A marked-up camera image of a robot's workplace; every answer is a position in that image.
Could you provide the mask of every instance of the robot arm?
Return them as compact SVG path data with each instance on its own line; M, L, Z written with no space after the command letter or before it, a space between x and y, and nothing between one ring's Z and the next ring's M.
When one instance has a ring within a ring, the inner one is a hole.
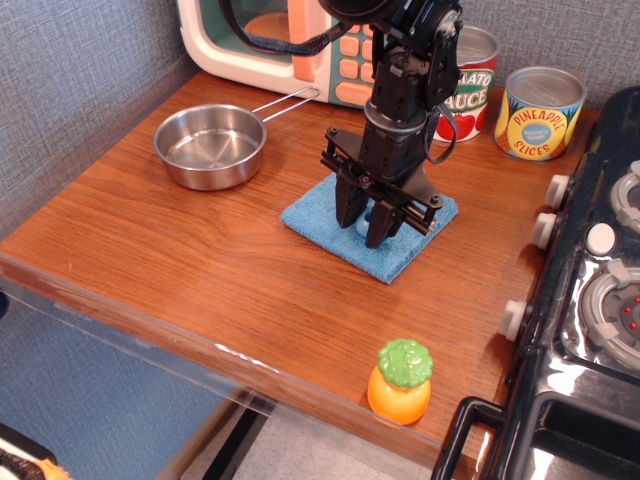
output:
M364 134L330 128L322 153L322 162L337 173L336 218L343 228L352 225L372 199L367 247L377 248L405 222L426 234L443 200L422 164L425 158L444 160L455 144L438 160L429 155L438 118L449 115L443 102L460 76L462 9L457 0L318 1L339 23L300 45L248 35L234 18L231 0L219 3L243 41L273 53L313 55L352 25L371 25L375 83L364 109Z

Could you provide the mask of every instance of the gray wall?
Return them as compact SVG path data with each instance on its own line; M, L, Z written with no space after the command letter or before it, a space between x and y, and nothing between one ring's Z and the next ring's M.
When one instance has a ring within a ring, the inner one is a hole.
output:
M0 239L197 68L175 0L0 2Z
M517 68L559 66L600 107L640 83L636 0L461 2L502 43L500 87ZM0 60L0 239L196 71L174 0L0 2Z
M460 0L466 24L493 32L503 50L496 85L530 65L578 72L586 105L640 84L640 3L637 0Z

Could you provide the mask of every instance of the green pineapple top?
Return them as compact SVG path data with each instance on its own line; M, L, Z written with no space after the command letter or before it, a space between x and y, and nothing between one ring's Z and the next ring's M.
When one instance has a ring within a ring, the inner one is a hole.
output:
M511 95L507 95L507 101L509 102L509 112L508 112L509 115L507 116L507 118L513 117L514 113L516 113L518 110L524 108L524 105L522 105L520 102L518 102L518 100L516 100Z
M378 352L378 368L387 383L414 388L431 378L433 359L423 345L401 338L387 343Z
M581 106L582 105L571 107L569 111L565 114L565 116L567 117L567 126L571 125L571 120L573 120L573 117L576 116L576 113L578 113L578 110L580 110Z

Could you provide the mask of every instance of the white knob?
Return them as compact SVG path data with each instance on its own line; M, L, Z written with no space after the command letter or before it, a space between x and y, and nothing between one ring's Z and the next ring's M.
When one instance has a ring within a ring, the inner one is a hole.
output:
M609 253L616 244L616 233L610 225L597 223L589 229L585 243L592 255L601 257Z
M507 337L507 340L515 342L526 308L525 302L514 302L513 300L507 302L498 328L498 332Z
M547 207L551 207L554 210L560 209L562 199L569 185L569 178L568 175L554 175L551 178L551 183L547 189L547 196L544 199L544 204Z
M538 215L531 234L531 243L542 250L546 249L557 218L558 216L555 213L541 213Z

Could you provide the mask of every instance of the toy stove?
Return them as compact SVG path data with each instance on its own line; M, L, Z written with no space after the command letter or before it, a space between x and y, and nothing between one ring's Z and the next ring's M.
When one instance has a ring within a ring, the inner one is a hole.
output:
M473 423L495 430L482 478L640 479L640 87L609 99L546 204L535 293L500 325L516 342L507 404L465 399L432 479L451 478Z

